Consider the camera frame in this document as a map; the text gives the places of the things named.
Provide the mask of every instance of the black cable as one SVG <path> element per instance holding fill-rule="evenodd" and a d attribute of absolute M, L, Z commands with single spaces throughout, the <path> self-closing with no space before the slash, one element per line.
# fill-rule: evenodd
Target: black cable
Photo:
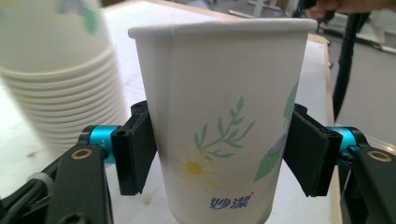
<path fill-rule="evenodd" d="M 350 70 L 352 67 L 353 47 L 355 44 L 356 33 L 361 22 L 361 14 L 350 14 L 347 19 L 346 31 L 341 54 L 339 59 L 339 70 L 337 81 L 335 83 L 334 93 L 332 95 L 332 108 L 334 112 L 334 120 L 337 120 L 347 93 L 347 86 L 350 78 Z"/>
<path fill-rule="evenodd" d="M 47 166 L 42 173 L 47 174 L 55 179 L 58 171 L 59 160 L 55 160 Z M 18 220 L 30 207 L 30 205 L 46 197 L 47 186 L 44 182 L 37 179 L 31 179 L 14 193 L 1 200 L 2 214 L 0 214 L 0 224 L 18 223 Z"/>
<path fill-rule="evenodd" d="M 37 201 L 37 199 L 41 199 L 45 194 L 47 194 L 46 185 L 39 180 L 35 180 L 32 188 L 7 210 L 7 213 L 0 220 L 0 224 L 18 223 L 28 206 Z"/>

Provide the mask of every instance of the paper cup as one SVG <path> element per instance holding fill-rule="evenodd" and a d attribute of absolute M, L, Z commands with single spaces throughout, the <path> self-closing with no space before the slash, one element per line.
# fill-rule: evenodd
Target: paper cup
<path fill-rule="evenodd" d="M 130 29 L 178 222 L 270 216 L 307 32 L 316 27 L 278 19 Z"/>
<path fill-rule="evenodd" d="M 97 0 L 16 0 L 1 7 L 3 68 L 54 72 L 88 62 L 109 45 Z"/>

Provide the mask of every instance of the white table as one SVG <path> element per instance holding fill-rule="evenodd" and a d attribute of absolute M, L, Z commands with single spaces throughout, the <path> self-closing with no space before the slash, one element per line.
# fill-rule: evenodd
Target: white table
<path fill-rule="evenodd" d="M 130 1 L 105 9 L 110 37 L 118 56 L 127 105 L 145 100 L 134 41 L 127 30 L 134 25 L 166 22 L 226 20 L 231 16 L 157 0 Z M 332 125 L 331 86 L 327 46 L 311 35 L 307 42 L 296 102 L 323 125 Z M 4 198 L 22 185 L 27 176 L 39 172 L 59 153 L 43 147 L 0 82 L 0 195 Z M 163 176 L 155 158 L 142 195 L 120 196 L 114 165 L 106 168 L 115 223 L 177 223 L 167 206 Z M 267 223 L 341 223 L 338 175 L 334 172 L 327 197 L 305 198 L 286 163 L 282 163 L 274 208 Z"/>

